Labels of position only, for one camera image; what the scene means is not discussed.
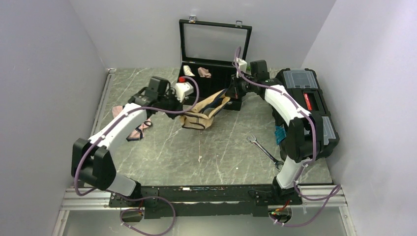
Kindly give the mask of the beige underwear navy trim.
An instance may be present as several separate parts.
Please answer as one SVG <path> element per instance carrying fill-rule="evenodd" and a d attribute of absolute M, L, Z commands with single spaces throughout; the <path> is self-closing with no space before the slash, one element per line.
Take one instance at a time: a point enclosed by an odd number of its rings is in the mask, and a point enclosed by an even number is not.
<path fill-rule="evenodd" d="M 181 127 L 185 129 L 204 130 L 212 126 L 215 116 L 231 100 L 226 96 L 227 89 L 220 90 L 198 102 L 189 112 L 179 117 Z"/>

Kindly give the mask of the pink underwear navy trim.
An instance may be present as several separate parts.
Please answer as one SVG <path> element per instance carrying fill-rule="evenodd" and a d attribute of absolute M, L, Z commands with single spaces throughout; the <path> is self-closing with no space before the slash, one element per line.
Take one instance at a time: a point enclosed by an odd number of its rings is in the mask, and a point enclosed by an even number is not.
<path fill-rule="evenodd" d="M 123 110 L 123 106 L 114 106 L 111 109 L 113 118 L 116 118 Z M 144 138 L 144 130 L 153 127 L 153 123 L 150 119 L 144 121 L 141 125 L 137 126 L 126 138 L 128 142 L 140 141 Z"/>

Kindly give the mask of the black compartment storage box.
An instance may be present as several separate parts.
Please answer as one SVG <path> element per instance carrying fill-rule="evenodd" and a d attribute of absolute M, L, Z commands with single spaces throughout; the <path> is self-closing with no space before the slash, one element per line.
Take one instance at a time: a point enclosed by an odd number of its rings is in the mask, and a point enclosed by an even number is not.
<path fill-rule="evenodd" d="M 229 87 L 231 76 L 237 73 L 233 66 L 235 51 L 240 47 L 240 57 L 246 58 L 251 33 L 252 27 L 243 25 L 241 21 L 226 24 L 179 20 L 179 77 L 184 76 L 182 67 L 188 65 L 195 74 L 192 78 L 199 87 L 200 101 Z M 212 77 L 200 77 L 199 67 L 208 69 Z"/>

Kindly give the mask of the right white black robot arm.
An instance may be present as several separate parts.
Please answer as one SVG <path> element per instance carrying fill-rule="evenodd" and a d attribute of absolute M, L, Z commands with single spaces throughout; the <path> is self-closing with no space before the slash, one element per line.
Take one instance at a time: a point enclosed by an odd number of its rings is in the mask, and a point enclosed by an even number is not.
<path fill-rule="evenodd" d="M 253 92 L 272 107 L 275 126 L 284 134 L 278 143 L 284 163 L 273 180 L 276 187 L 271 190 L 271 198 L 283 204 L 298 185 L 303 170 L 329 157 L 339 138 L 313 70 L 287 68 L 272 78 L 265 60 L 253 61 L 254 71 L 250 74 L 243 71 L 243 64 L 239 58 L 232 63 L 237 72 L 228 93 L 240 98 Z"/>

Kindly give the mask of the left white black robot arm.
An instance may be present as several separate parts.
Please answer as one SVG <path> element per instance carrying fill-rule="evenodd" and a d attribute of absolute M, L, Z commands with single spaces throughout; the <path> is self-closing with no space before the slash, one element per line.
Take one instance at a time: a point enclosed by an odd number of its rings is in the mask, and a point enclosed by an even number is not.
<path fill-rule="evenodd" d="M 131 96 L 122 111 L 107 126 L 88 139 L 79 138 L 73 145 L 71 174 L 74 190 L 85 196 L 99 189 L 114 193 L 130 207 L 143 197 L 141 184 L 117 172 L 112 154 L 123 141 L 156 112 L 175 118 L 185 114 L 186 97 L 195 93 L 193 106 L 200 96 L 198 83 L 191 77 L 172 85 L 168 80 L 152 76 L 148 86 Z"/>

